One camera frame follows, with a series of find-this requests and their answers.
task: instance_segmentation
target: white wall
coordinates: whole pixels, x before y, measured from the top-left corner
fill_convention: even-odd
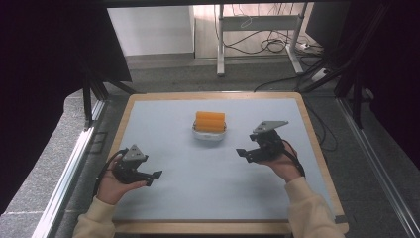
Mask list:
[[[124,56],[194,52],[191,6],[108,9]]]

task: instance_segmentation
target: forearm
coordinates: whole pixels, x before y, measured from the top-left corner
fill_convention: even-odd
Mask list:
[[[114,237],[115,226],[112,223],[115,206],[93,198],[89,210],[78,217],[73,237]]]
[[[325,199],[314,193],[305,178],[289,182],[289,223],[295,238],[344,237]]]

